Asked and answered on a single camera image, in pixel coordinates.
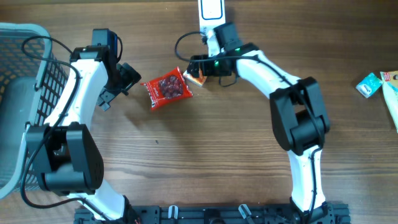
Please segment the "red snack bag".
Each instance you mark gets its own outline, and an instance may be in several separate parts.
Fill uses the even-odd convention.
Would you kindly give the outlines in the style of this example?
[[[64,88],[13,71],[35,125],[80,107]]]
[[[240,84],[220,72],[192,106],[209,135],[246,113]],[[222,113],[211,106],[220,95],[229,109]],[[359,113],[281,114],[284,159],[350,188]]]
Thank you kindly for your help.
[[[156,110],[174,101],[193,96],[178,67],[161,77],[142,82],[141,86],[144,86],[148,91],[151,100],[151,110]]]

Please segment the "green tissue pack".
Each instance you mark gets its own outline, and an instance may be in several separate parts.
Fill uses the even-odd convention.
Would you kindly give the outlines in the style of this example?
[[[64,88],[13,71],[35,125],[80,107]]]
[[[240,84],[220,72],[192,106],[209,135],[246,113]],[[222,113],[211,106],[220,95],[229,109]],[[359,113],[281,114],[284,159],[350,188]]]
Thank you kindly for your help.
[[[361,82],[356,85],[356,89],[365,98],[372,96],[382,86],[382,80],[374,73],[370,73]]]

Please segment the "orange small box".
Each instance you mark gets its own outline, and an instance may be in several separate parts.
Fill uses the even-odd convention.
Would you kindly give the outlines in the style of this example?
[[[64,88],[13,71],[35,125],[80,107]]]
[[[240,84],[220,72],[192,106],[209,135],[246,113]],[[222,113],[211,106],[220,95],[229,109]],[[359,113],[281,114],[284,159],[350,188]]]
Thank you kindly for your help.
[[[203,86],[204,83],[206,82],[207,77],[203,76],[202,72],[199,72],[199,77],[195,78],[194,76],[192,76],[190,73],[188,73],[188,71],[184,71],[183,73],[183,77],[185,79],[187,79],[188,81],[198,85],[198,86]]]

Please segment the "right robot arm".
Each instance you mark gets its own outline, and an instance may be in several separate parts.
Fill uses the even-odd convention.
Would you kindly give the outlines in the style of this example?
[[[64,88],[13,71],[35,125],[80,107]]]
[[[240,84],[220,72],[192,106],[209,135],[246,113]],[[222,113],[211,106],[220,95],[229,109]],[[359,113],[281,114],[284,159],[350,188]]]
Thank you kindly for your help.
[[[325,217],[320,162],[330,121],[318,82],[283,71],[252,43],[225,48],[214,56],[194,55],[187,61],[194,76],[200,70],[205,76],[235,73],[269,99],[274,137],[289,157],[293,214],[302,223]]]

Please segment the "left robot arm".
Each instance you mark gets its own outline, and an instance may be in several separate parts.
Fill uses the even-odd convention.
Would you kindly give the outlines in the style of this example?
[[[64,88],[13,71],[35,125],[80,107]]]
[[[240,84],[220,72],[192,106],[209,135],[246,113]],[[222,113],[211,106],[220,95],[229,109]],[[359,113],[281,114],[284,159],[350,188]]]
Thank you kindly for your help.
[[[104,162],[90,124],[104,92],[125,93],[140,75],[129,65],[120,65],[123,48],[97,42],[71,52],[70,75],[55,109],[44,124],[29,128],[26,136],[30,154],[21,179],[21,197],[30,207],[49,209],[70,202],[82,204],[98,222],[140,223],[126,196],[104,180]],[[62,201],[40,205],[29,200],[26,178],[32,168],[39,187]]]

